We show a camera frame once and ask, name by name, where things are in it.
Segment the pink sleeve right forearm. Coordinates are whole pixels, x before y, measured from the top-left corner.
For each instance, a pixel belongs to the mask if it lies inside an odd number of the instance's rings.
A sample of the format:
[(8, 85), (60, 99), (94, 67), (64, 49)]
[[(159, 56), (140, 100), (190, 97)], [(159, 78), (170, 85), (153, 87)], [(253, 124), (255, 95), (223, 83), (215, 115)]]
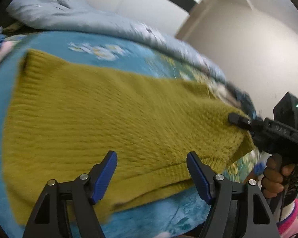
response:
[(278, 227), (281, 238), (294, 237), (298, 233), (298, 199), (283, 208)]

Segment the person right hand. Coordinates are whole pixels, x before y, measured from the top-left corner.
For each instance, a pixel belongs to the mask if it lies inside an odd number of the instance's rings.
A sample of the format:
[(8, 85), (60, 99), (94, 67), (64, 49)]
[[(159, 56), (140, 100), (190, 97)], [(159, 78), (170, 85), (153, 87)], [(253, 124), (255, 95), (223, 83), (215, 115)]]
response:
[(268, 158), (264, 170), (264, 177), (261, 180), (262, 193), (265, 198), (274, 198), (284, 190), (285, 186), (282, 183), (285, 178), (290, 176), (294, 167), (294, 164), (290, 164), (284, 166), (281, 170), (277, 170), (277, 163), (273, 156)]

